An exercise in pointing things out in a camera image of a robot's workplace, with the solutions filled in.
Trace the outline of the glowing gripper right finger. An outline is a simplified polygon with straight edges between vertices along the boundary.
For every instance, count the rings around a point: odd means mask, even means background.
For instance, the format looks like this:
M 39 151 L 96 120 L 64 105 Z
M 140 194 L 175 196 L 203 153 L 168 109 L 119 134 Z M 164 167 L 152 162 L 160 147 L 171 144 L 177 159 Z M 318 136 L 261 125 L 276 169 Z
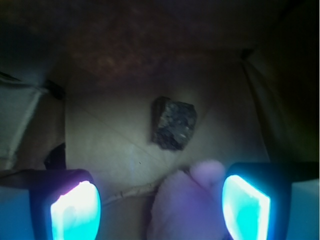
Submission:
M 234 240 L 318 240 L 319 163 L 235 163 L 223 183 L 222 210 Z

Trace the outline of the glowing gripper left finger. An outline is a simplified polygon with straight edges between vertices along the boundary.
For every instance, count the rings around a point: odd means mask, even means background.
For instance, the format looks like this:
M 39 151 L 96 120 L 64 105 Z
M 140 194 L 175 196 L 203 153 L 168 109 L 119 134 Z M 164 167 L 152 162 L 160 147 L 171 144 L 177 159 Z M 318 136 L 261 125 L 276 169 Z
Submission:
M 94 240 L 101 199 L 84 169 L 2 170 L 2 240 Z

